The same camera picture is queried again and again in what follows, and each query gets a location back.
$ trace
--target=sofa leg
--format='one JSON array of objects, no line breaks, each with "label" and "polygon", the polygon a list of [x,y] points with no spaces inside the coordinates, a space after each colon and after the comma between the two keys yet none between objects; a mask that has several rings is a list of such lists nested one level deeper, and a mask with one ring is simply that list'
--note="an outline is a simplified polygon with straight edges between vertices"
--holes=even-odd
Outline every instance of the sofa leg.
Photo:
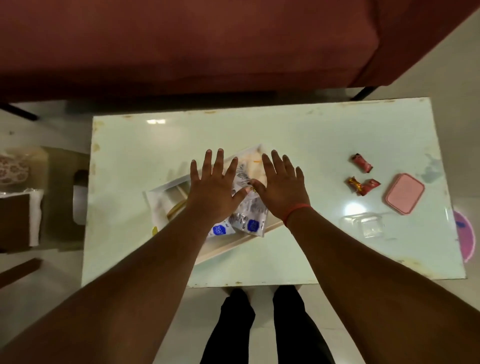
[{"label": "sofa leg", "polygon": [[375,91],[378,86],[367,86],[364,87],[359,93],[357,93],[354,97],[350,99],[350,101],[362,101],[365,99],[369,94]]},{"label": "sofa leg", "polygon": [[5,102],[0,102],[0,110],[4,110],[6,112],[9,112],[10,114],[20,116],[21,118],[24,118],[27,120],[31,120],[31,121],[38,120],[38,116],[36,116],[35,114],[19,109],[18,107],[7,104]]}]

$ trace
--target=white table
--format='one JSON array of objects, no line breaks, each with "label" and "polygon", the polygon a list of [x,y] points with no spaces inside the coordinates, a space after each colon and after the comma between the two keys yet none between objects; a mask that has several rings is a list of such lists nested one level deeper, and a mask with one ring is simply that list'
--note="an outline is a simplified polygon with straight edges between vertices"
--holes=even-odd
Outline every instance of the white table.
[{"label": "white table", "polygon": [[[187,174],[208,148],[231,155],[259,143],[300,165],[313,207],[364,244],[431,279],[465,277],[430,101],[414,98],[95,117],[82,284],[151,237],[144,191]],[[373,164],[370,174],[349,162],[355,153]],[[401,172],[426,186],[409,216],[382,199]],[[357,196],[344,183],[349,176],[382,185]],[[345,216],[360,213],[381,216],[384,236],[352,229]],[[282,226],[197,265],[188,284],[316,282]]]}]

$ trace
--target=pink container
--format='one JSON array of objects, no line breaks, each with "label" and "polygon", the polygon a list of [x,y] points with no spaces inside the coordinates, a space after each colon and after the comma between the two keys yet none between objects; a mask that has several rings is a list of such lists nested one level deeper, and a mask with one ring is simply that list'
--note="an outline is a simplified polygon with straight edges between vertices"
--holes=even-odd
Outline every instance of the pink container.
[{"label": "pink container", "polygon": [[402,215],[413,211],[425,191],[425,186],[408,173],[401,173],[388,190],[385,201]]}]

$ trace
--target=finger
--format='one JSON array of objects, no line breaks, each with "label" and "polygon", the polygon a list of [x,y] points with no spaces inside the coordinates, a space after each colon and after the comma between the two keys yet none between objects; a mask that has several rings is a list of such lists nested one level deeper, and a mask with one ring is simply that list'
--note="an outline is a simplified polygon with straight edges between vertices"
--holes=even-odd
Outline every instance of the finger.
[{"label": "finger", "polygon": [[295,177],[295,168],[293,168],[292,162],[290,162],[290,159],[286,155],[283,155],[283,164],[285,165],[287,174],[290,177]]},{"label": "finger", "polygon": [[212,176],[221,176],[223,173],[223,149],[220,148],[216,153],[215,164],[213,165]]},{"label": "finger", "polygon": [[225,178],[227,178],[229,182],[233,182],[233,179],[235,178],[235,173],[237,172],[238,163],[239,163],[239,159],[237,157],[234,157],[227,171],[225,172]]},{"label": "finger", "polygon": [[243,199],[248,195],[251,187],[243,187],[241,190],[238,190],[236,194],[233,195],[233,202],[235,203],[235,208],[237,208]]},{"label": "finger", "polygon": [[254,179],[251,179],[250,180],[250,184],[253,186],[253,188],[255,189],[255,191],[258,192],[258,194],[260,195],[260,198],[262,198],[263,194],[266,192],[267,188],[265,187],[265,185],[263,183],[261,183],[259,180],[254,180]]},{"label": "finger", "polygon": [[287,171],[285,170],[285,165],[283,164],[276,150],[272,150],[272,161],[273,165],[275,166],[276,173],[280,176],[286,176]]},{"label": "finger", "polygon": [[202,167],[202,180],[212,175],[212,151],[208,149],[205,153],[204,166]]},{"label": "finger", "polygon": [[262,154],[262,162],[264,163],[265,175],[267,176],[267,182],[269,178],[273,178],[276,175],[275,168],[267,154]]},{"label": "finger", "polygon": [[302,170],[300,169],[300,167],[297,167],[295,168],[295,171],[297,172],[297,179],[301,180],[301,181],[304,181],[305,178],[303,176],[303,172]]},{"label": "finger", "polygon": [[196,182],[199,179],[200,177],[198,177],[197,161],[193,159],[192,162],[190,163],[190,181]]}]

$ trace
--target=black pants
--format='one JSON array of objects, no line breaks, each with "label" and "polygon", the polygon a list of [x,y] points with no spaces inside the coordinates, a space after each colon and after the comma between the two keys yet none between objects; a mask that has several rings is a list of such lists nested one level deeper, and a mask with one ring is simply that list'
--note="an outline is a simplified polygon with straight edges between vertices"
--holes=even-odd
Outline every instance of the black pants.
[{"label": "black pants", "polygon": [[[334,364],[328,346],[294,286],[280,286],[273,296],[278,363]],[[255,312],[247,294],[234,289],[222,305],[201,364],[248,363],[248,341]]]}]

